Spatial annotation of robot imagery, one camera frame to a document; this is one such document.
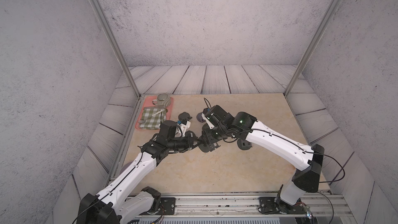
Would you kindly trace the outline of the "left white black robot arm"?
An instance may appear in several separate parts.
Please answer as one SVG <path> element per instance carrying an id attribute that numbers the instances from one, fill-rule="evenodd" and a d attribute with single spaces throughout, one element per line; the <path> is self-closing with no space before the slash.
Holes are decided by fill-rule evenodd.
<path id="1" fill-rule="evenodd" d="M 141 147 L 132 163 L 96 195 L 87 194 L 80 202 L 75 224 L 127 224 L 145 212 L 156 213 L 161 193 L 146 187 L 129 199 L 134 188 L 154 170 L 171 151 L 183 153 L 194 148 L 195 134 L 188 120 L 166 120 Z"/>

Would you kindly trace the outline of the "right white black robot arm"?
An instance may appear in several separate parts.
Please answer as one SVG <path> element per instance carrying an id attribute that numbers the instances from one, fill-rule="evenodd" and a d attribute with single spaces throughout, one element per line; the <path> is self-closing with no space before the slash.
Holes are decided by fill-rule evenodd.
<path id="1" fill-rule="evenodd" d="M 246 112 L 232 116 L 219 105 L 205 108 L 197 115 L 197 120 L 204 124 L 200 137 L 203 149 L 213 150 L 214 143 L 233 138 L 242 150 L 256 144 L 295 167 L 294 175 L 287 184 L 282 185 L 276 202 L 295 205 L 305 193 L 318 191 L 324 156 L 322 146 L 312 147 L 296 142 Z"/>

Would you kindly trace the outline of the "green checkered cloth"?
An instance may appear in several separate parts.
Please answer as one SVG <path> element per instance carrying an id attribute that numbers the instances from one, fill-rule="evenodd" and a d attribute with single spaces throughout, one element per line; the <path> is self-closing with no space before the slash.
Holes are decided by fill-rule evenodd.
<path id="1" fill-rule="evenodd" d="M 168 110 L 162 107 L 145 107 L 138 121 L 138 127 L 143 130 L 156 130 L 166 121 Z"/>

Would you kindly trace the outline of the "pink plastic tray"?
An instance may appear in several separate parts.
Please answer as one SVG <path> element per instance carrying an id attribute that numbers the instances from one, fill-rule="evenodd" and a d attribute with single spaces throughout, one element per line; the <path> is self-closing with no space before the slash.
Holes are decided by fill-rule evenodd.
<path id="1" fill-rule="evenodd" d="M 151 96 L 146 96 L 145 97 L 143 106 L 141 107 L 141 110 L 140 110 L 139 115 L 138 115 L 138 119 L 137 119 L 137 121 L 135 123 L 135 129 L 140 130 L 140 128 L 138 127 L 138 121 L 141 119 L 141 116 L 142 116 L 142 113 L 143 113 L 143 110 L 144 110 L 145 107 L 159 107 L 159 106 L 153 105 L 153 103 L 152 103 L 152 100 L 154 100 L 155 98 L 156 98 L 156 95 L 151 95 Z M 173 104 L 174 104 L 173 97 L 171 97 L 171 100 L 172 100 L 171 105 L 166 108 L 168 110 L 168 112 L 166 114 L 166 116 L 167 116 L 166 120 L 170 120 L 170 118 L 171 118 L 171 113 L 172 113 Z"/>

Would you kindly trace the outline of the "striped ceramic cup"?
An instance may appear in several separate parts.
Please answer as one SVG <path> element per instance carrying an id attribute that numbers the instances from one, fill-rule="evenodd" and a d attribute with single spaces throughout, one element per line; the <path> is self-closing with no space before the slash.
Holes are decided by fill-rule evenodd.
<path id="1" fill-rule="evenodd" d="M 169 107 L 171 102 L 171 97 L 167 93 L 159 94 L 154 100 L 152 100 L 153 105 L 164 108 Z"/>

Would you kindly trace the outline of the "purple bowl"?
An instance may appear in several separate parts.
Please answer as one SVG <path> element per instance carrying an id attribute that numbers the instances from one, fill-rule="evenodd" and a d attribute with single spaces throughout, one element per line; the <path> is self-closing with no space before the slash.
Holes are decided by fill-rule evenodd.
<path id="1" fill-rule="evenodd" d="M 123 165 L 123 167 L 120 170 L 120 174 L 122 174 L 130 165 L 132 164 L 132 161 L 126 163 L 125 165 Z"/>

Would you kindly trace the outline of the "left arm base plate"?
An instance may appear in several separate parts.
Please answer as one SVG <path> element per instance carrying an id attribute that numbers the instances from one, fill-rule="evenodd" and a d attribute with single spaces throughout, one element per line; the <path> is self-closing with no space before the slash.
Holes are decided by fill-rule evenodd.
<path id="1" fill-rule="evenodd" d="M 171 216 L 175 214 L 176 198 L 174 197 L 162 197 L 160 199 L 159 206 L 156 210 L 150 210 L 141 213 L 142 216 L 148 215 L 166 215 Z"/>

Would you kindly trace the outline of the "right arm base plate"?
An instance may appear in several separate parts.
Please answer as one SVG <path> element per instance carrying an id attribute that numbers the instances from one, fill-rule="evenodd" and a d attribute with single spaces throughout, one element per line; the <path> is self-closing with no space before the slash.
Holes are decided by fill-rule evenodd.
<path id="1" fill-rule="evenodd" d="M 260 197 L 258 211 L 261 214 L 300 215 L 306 214 L 303 204 L 290 205 L 277 197 Z"/>

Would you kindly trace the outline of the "aluminium rail frame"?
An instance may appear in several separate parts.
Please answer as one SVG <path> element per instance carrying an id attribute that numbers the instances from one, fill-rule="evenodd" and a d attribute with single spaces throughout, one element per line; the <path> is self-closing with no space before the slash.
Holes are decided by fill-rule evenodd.
<path id="1" fill-rule="evenodd" d="M 176 198 L 175 214 L 141 214 L 128 224 L 355 224 L 357 221 L 341 195 L 328 192 L 306 194 L 298 203 L 306 214 L 265 215 L 258 211 L 260 197 L 275 192 L 230 194 L 169 194 Z"/>

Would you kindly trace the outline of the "right metal corner post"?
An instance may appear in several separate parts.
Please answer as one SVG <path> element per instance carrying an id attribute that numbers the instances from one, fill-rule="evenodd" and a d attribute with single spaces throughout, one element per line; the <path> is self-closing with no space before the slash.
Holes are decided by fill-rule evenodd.
<path id="1" fill-rule="evenodd" d="M 300 74 L 303 72 L 305 66 L 309 62 L 313 52 L 315 51 L 318 43 L 320 42 L 325 30 L 327 29 L 330 21 L 332 20 L 334 14 L 338 10 L 341 2 L 342 2 L 342 0 L 331 0 L 330 1 L 311 41 L 309 42 L 309 45 L 305 49 L 298 65 L 292 75 L 292 78 L 290 79 L 288 86 L 285 89 L 285 92 L 284 92 L 285 98 L 288 98 L 289 94 L 292 92 L 296 82 L 299 79 Z"/>

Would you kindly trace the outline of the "metal corner post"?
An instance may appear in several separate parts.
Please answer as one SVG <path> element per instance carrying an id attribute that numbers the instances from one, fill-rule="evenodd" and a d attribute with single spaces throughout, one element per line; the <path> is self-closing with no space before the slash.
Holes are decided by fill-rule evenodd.
<path id="1" fill-rule="evenodd" d="M 325 30 L 327 29 L 330 21 L 332 20 L 334 14 L 338 10 L 341 2 L 342 2 L 342 0 L 331 0 L 330 1 L 311 41 L 309 42 L 309 45 L 305 49 L 298 65 L 292 75 L 292 78 L 290 79 L 288 86 L 285 89 L 285 92 L 284 92 L 285 98 L 288 98 L 289 94 L 292 92 L 296 82 L 299 79 L 300 74 L 303 72 L 305 66 L 309 62 L 313 52 L 315 51 L 318 43 L 320 42 Z"/>
<path id="2" fill-rule="evenodd" d="M 129 68 L 127 67 L 126 61 L 122 54 L 122 51 L 116 41 L 116 38 L 112 32 L 111 26 L 109 25 L 109 23 L 107 21 L 107 18 L 105 16 L 105 13 L 101 7 L 99 0 L 89 0 L 89 2 L 94 10 L 94 13 L 96 14 L 97 19 L 99 20 L 99 22 L 101 24 L 101 27 L 105 33 L 105 36 L 106 36 L 108 42 L 111 45 L 111 48 L 116 56 L 117 61 L 119 62 L 120 66 L 122 68 L 122 71 L 123 71 L 124 75 L 126 76 L 126 79 L 134 92 L 134 95 L 137 98 L 140 98 L 141 94 L 135 84 L 135 81 L 130 73 Z"/>

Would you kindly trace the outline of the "left metal corner post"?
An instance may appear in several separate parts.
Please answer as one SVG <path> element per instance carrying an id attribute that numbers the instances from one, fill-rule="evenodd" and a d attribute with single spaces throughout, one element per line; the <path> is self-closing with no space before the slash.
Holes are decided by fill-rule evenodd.
<path id="1" fill-rule="evenodd" d="M 111 45 L 111 48 L 116 56 L 117 61 L 119 62 L 120 66 L 122 68 L 122 71 L 123 71 L 124 75 L 126 76 L 126 79 L 134 92 L 134 95 L 137 98 L 140 98 L 141 94 L 135 84 L 135 81 L 130 73 L 129 68 L 127 67 L 126 61 L 122 54 L 122 51 L 116 41 L 116 38 L 112 32 L 111 26 L 109 25 L 109 23 L 107 21 L 107 18 L 105 16 L 105 13 L 101 7 L 99 0 L 89 0 L 89 2 L 94 10 L 94 13 L 96 14 L 97 19 L 99 20 L 99 22 L 101 24 L 101 27 L 105 33 L 105 36 L 106 36 L 108 42 Z"/>

